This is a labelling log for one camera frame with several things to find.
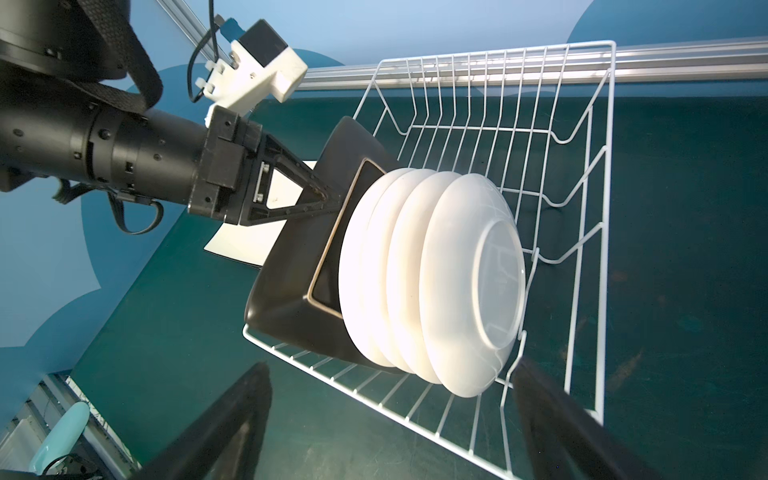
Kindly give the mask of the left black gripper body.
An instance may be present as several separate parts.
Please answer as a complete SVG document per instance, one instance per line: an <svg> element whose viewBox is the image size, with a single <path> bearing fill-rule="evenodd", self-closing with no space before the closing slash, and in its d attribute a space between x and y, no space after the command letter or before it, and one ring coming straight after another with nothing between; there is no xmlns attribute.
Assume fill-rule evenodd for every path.
<svg viewBox="0 0 768 480"><path fill-rule="evenodd" d="M62 82L1 80L1 190L54 177L120 200L163 200L255 225L260 127L217 107L208 127L152 109L129 113Z"/></svg>

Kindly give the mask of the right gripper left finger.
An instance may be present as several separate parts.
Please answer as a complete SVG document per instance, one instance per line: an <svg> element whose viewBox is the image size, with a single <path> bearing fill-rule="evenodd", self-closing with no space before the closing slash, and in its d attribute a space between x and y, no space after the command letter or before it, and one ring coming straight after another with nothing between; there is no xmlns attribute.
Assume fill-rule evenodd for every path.
<svg viewBox="0 0 768 480"><path fill-rule="evenodd" d="M270 370L247 370L135 479L253 479L272 404Z"/></svg>

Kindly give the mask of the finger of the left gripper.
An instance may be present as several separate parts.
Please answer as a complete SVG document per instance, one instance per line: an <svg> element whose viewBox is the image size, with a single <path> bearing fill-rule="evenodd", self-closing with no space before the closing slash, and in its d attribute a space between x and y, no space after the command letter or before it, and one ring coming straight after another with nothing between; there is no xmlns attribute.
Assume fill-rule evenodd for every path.
<svg viewBox="0 0 768 480"><path fill-rule="evenodd" d="M249 158L239 223L260 225L336 213L341 194L279 141L264 134Z"/></svg>

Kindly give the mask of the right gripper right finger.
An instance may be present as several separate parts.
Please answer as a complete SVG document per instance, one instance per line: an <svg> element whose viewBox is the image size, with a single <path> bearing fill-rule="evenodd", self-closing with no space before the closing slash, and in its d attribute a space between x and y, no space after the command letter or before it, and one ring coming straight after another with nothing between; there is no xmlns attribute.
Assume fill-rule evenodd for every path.
<svg viewBox="0 0 768 480"><path fill-rule="evenodd" d="M536 479L658 479L660 473L619 442L535 362L512 373L527 455Z"/></svg>

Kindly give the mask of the black square plate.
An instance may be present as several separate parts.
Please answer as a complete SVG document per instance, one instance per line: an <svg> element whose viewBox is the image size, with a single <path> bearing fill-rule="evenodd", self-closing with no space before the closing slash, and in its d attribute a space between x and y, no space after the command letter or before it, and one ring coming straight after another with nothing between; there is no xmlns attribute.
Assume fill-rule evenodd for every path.
<svg viewBox="0 0 768 480"><path fill-rule="evenodd" d="M362 125L341 119L314 167L339 193L340 208L285 222L246 302L249 332L347 362L373 364L352 342L341 315L339 257L353 209L370 186L397 167Z"/></svg>

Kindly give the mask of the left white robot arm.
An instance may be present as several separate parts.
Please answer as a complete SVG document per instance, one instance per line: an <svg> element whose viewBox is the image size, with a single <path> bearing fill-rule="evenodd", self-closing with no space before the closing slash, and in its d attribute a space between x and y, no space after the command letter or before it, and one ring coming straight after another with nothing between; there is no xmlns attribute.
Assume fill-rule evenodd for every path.
<svg viewBox="0 0 768 480"><path fill-rule="evenodd" d="M235 225L339 210L339 190L248 119L287 99L307 67L266 21L231 41L230 60L189 79L203 123L160 111L162 80L130 23L127 1L1 5L1 189L54 178L55 200L106 194L115 222L127 203L166 203Z"/></svg>

